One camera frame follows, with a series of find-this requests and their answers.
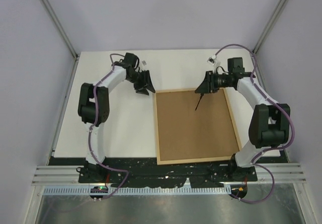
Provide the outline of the red handled screwdriver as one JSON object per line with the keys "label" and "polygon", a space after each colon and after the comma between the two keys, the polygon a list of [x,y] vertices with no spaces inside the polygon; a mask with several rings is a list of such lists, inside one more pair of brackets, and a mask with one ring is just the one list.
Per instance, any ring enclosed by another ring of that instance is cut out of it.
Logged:
{"label": "red handled screwdriver", "polygon": [[198,107],[199,107],[199,104],[200,104],[200,102],[201,102],[201,100],[202,100],[203,96],[204,96],[204,94],[200,94],[199,100],[198,100],[197,105],[196,105],[196,107],[195,107],[195,111],[197,111],[197,109],[198,109]]}

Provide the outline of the wooden picture frame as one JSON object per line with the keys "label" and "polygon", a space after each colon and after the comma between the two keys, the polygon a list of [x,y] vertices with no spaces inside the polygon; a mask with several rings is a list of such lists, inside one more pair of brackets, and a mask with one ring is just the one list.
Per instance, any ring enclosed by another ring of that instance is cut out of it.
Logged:
{"label": "wooden picture frame", "polygon": [[164,90],[153,98],[158,165],[226,161],[242,143],[226,90]]}

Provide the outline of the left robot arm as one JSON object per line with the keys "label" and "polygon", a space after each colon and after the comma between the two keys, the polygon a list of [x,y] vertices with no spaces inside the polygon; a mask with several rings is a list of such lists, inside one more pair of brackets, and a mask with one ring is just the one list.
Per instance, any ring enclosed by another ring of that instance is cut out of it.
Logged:
{"label": "left robot arm", "polygon": [[88,153],[84,170],[97,183],[107,179],[108,171],[128,174],[127,170],[104,165],[103,127],[110,114],[109,94],[123,81],[133,84],[137,94],[155,93],[149,70],[140,68],[137,55],[126,52],[124,55],[111,53],[111,70],[94,84],[81,85],[77,113],[88,132]]}

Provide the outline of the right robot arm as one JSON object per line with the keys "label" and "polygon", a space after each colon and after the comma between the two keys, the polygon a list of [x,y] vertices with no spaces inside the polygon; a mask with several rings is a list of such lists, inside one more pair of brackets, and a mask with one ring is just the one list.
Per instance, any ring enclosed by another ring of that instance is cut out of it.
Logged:
{"label": "right robot arm", "polygon": [[205,73],[195,93],[204,96],[223,88],[234,88],[253,109],[249,140],[228,162],[228,178],[238,181],[245,176],[245,168],[253,167],[262,154],[279,150],[288,142],[289,130],[294,128],[290,122],[290,107],[270,98],[259,86],[254,71],[245,70],[241,57],[228,59],[227,70],[222,73],[218,72],[221,66],[216,56],[209,58],[208,62],[213,65],[213,70]]}

